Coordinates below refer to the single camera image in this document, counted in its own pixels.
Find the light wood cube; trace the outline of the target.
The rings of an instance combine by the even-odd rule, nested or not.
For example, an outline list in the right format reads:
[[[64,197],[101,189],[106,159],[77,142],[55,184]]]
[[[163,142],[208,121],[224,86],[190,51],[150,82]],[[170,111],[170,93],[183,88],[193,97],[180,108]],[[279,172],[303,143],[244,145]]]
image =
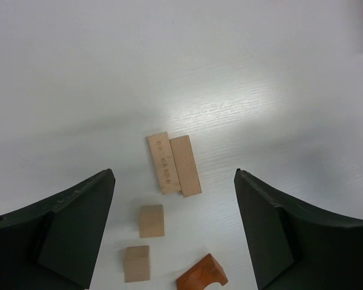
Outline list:
[[[125,283],[144,282],[151,278],[150,247],[129,246],[123,259]]]

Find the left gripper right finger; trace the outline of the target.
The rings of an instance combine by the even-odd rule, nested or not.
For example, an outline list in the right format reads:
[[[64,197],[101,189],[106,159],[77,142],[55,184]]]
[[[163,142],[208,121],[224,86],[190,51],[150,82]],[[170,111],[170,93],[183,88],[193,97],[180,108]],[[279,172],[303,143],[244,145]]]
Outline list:
[[[237,170],[235,192],[259,289],[363,289],[363,220]]]

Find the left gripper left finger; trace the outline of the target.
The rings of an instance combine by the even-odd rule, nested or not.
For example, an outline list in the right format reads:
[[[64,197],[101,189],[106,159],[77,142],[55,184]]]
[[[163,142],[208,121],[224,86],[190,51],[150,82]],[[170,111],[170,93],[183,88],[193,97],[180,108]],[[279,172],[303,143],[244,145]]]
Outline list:
[[[0,215],[0,289],[89,289],[115,183],[106,169]]]

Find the long engraved wood block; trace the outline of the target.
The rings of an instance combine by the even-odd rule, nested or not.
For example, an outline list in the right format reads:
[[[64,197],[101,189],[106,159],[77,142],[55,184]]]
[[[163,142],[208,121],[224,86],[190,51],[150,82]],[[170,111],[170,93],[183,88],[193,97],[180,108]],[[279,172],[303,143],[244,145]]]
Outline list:
[[[166,195],[168,193],[180,192],[180,181],[168,133],[151,135],[147,137],[147,140],[161,193]]]

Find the orange arch wood block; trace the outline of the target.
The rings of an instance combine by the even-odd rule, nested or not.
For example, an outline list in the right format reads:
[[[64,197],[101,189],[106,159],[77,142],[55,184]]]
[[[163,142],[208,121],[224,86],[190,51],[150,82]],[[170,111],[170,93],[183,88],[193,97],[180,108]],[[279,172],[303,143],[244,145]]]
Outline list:
[[[177,290],[204,290],[213,283],[228,283],[223,267],[212,254],[207,254],[177,280]]]

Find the light wood cube letter H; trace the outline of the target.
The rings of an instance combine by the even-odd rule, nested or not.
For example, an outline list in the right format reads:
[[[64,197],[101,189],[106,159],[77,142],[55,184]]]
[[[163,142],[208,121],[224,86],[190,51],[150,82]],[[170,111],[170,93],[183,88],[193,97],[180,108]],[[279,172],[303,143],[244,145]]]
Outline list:
[[[164,210],[162,205],[144,205],[139,212],[140,238],[163,237],[165,235]]]

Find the long plain wood block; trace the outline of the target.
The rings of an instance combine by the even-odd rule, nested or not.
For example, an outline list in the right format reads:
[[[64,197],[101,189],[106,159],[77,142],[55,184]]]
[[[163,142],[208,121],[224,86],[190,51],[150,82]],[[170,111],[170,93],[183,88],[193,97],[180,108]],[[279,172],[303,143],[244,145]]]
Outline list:
[[[202,193],[189,135],[170,139],[170,145],[183,197]]]

